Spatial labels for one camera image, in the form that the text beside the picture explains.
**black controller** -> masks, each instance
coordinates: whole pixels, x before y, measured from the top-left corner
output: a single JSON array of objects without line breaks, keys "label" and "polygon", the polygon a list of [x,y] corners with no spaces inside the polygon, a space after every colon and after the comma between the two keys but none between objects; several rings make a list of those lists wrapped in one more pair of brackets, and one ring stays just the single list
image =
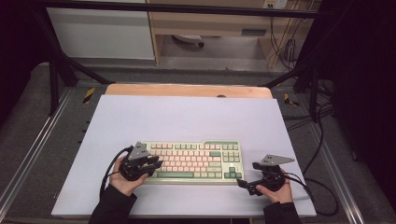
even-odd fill
[{"label": "black controller", "polygon": [[128,152],[120,165],[120,173],[125,179],[135,181],[144,174],[152,176],[154,171],[163,164],[158,156],[149,155],[146,145],[137,142],[131,148],[132,150]]},{"label": "black controller", "polygon": [[280,170],[279,165],[275,166],[264,166],[258,162],[252,163],[255,170],[262,171],[262,179],[248,183],[245,180],[237,179],[238,186],[243,189],[247,189],[250,195],[256,194],[261,196],[262,193],[256,190],[257,185],[263,185],[271,191],[278,191],[285,184],[285,177]]}]

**space bar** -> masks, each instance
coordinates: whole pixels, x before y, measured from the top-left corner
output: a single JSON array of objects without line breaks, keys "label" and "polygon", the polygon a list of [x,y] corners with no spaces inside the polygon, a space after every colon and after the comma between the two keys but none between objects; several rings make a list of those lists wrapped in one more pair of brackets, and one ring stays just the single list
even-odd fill
[{"label": "space bar", "polygon": [[194,173],[190,172],[159,172],[158,178],[194,178]]}]

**hand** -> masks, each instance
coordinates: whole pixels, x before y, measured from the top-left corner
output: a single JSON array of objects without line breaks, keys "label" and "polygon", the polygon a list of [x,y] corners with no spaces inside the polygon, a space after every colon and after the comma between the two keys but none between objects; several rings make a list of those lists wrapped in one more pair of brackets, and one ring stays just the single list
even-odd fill
[{"label": "hand", "polygon": [[286,179],[285,184],[282,186],[282,188],[275,192],[269,190],[263,185],[256,186],[256,189],[259,192],[261,192],[263,195],[267,196],[272,203],[277,203],[277,202],[291,203],[293,201],[293,198],[291,196],[291,187],[290,187],[289,179]]},{"label": "hand", "polygon": [[[113,173],[119,171],[119,167],[123,159],[124,157],[121,157],[116,160]],[[148,174],[144,174],[140,176],[136,181],[128,181],[120,173],[116,173],[110,176],[110,184],[126,196],[131,196],[134,193],[134,190],[142,185],[148,176]]]}]

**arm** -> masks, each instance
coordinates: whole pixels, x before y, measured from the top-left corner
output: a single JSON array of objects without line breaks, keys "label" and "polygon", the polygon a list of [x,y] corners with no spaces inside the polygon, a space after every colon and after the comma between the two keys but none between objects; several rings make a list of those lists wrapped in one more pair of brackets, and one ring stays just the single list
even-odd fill
[{"label": "arm", "polygon": [[271,203],[263,209],[265,224],[298,224],[301,223],[291,195],[290,181],[286,179],[285,184],[278,191],[258,185],[256,189],[267,196]]},{"label": "arm", "polygon": [[136,181],[128,181],[118,173],[123,158],[116,160],[110,184],[106,188],[99,204],[91,215],[89,224],[127,224],[137,197],[134,190],[142,185],[148,175],[142,175]]}]

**white cabinet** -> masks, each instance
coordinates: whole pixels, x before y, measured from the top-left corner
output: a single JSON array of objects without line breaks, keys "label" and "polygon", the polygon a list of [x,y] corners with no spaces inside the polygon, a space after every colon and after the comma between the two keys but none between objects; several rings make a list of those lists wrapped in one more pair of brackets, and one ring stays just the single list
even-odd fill
[{"label": "white cabinet", "polygon": [[147,12],[69,8],[48,12],[69,57],[154,60]]}]

